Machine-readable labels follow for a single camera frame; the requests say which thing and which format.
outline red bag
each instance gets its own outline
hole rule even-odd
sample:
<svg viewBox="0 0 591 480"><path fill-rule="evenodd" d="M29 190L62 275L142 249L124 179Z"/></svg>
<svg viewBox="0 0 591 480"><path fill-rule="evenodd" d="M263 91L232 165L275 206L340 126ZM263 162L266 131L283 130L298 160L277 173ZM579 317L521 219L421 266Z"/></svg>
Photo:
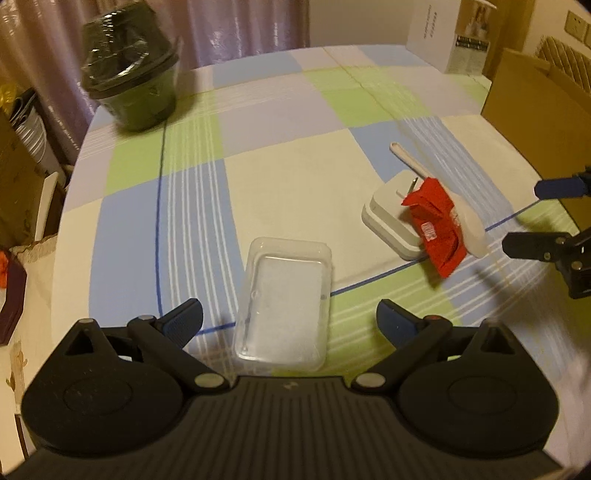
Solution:
<svg viewBox="0 0 591 480"><path fill-rule="evenodd" d="M456 208L437 179L425 179L421 188L402 202L410 208L413 223L423 239L433 265L449 277L467 254Z"/></svg>

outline plastic wrap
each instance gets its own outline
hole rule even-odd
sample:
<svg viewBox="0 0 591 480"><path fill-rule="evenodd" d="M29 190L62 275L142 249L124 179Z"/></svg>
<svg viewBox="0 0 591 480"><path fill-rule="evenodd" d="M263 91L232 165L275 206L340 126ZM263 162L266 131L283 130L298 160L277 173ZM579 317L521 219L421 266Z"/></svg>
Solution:
<svg viewBox="0 0 591 480"><path fill-rule="evenodd" d="M82 86L95 99L144 83L178 60L176 43L162 33L154 11L144 1L87 23L83 48L87 56Z"/></svg>
<svg viewBox="0 0 591 480"><path fill-rule="evenodd" d="M121 126L145 130L170 116L176 107L178 42L163 34L145 1L87 23L82 36L82 86Z"/></svg>

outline wall outlet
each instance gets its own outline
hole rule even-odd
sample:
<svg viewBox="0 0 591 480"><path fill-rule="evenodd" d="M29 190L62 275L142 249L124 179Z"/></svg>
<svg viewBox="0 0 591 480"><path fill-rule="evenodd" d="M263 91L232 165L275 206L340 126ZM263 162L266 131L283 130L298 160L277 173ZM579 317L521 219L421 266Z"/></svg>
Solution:
<svg viewBox="0 0 591 480"><path fill-rule="evenodd" d="M584 41L589 24L577 14L569 11L564 24L564 31L579 41Z"/></svg>

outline white plastic dish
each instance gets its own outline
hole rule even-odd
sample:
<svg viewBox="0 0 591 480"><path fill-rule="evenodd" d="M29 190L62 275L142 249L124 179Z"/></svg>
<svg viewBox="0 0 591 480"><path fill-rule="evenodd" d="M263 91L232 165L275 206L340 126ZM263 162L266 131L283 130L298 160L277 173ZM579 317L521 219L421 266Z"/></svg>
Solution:
<svg viewBox="0 0 591 480"><path fill-rule="evenodd" d="M416 178L411 170L403 170L375 192L361 213L364 224L401 258L409 261L426 254L410 209L402 205L410 189L417 190L423 184L422 179L414 183Z"/></svg>
<svg viewBox="0 0 591 480"><path fill-rule="evenodd" d="M326 358L332 253L317 242L251 243L234 351L268 368L318 370Z"/></svg>

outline metal rivet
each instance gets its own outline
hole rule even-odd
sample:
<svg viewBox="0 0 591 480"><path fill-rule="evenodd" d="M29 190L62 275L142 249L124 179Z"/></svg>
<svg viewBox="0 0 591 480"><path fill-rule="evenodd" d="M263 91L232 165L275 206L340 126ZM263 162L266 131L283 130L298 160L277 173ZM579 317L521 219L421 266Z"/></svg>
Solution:
<svg viewBox="0 0 591 480"><path fill-rule="evenodd" d="M379 388L386 383L386 379L380 374L361 374L355 381L363 388Z"/></svg>
<svg viewBox="0 0 591 480"><path fill-rule="evenodd" d="M201 388L221 387L225 379L219 374L201 374L195 377L195 385Z"/></svg>

